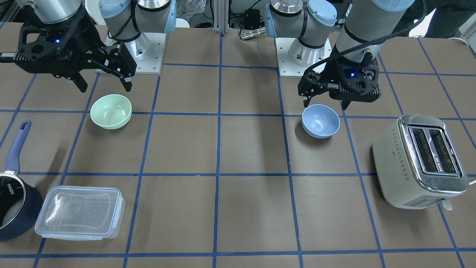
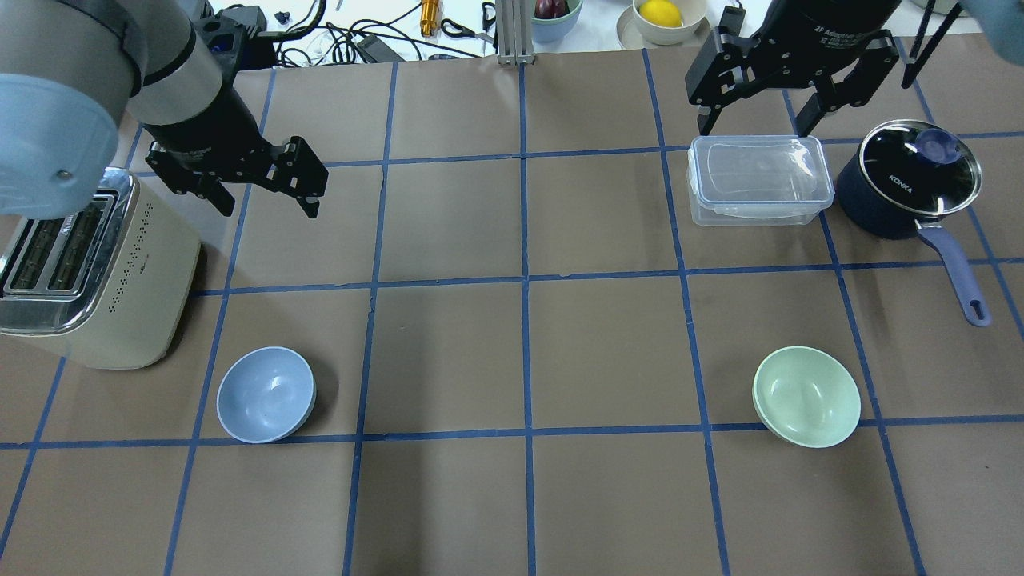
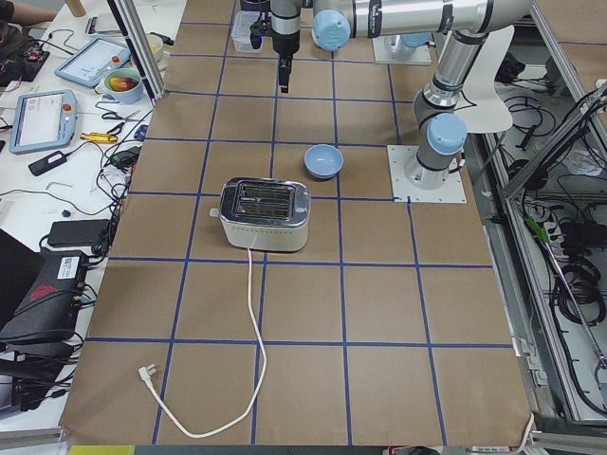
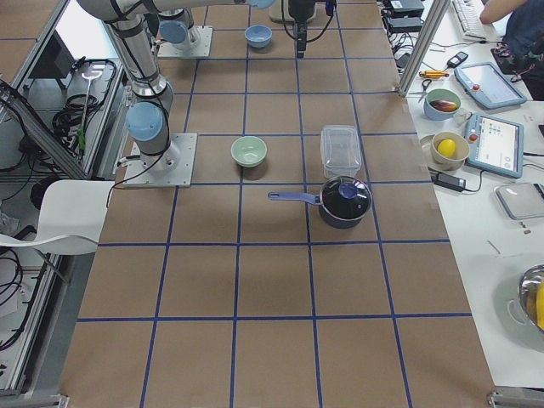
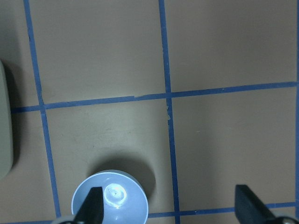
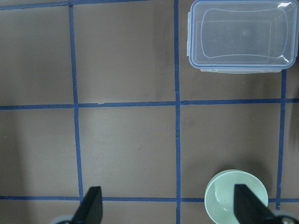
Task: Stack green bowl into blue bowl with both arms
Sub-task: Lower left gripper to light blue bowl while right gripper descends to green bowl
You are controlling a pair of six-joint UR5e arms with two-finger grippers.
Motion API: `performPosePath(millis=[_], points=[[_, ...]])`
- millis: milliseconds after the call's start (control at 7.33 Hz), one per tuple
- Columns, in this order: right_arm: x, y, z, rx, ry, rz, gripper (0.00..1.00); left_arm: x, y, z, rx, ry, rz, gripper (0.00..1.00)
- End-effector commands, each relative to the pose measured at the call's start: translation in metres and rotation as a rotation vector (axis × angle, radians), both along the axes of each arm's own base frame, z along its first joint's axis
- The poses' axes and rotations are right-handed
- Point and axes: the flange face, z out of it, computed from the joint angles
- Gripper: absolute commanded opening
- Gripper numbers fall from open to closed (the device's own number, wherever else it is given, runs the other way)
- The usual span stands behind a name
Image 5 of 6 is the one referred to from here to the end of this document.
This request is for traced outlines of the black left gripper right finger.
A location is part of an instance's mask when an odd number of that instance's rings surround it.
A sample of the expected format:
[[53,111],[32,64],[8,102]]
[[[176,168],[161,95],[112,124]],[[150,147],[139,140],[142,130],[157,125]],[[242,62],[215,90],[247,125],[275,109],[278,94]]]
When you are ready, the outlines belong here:
[[235,186],[235,216],[240,224],[275,224],[275,215],[245,184]]

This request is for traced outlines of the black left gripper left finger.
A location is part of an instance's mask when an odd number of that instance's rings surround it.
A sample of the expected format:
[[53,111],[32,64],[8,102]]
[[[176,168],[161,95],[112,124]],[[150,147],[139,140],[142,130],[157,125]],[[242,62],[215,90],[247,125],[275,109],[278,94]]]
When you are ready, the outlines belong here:
[[104,219],[102,187],[92,187],[73,219],[74,224],[101,224]]

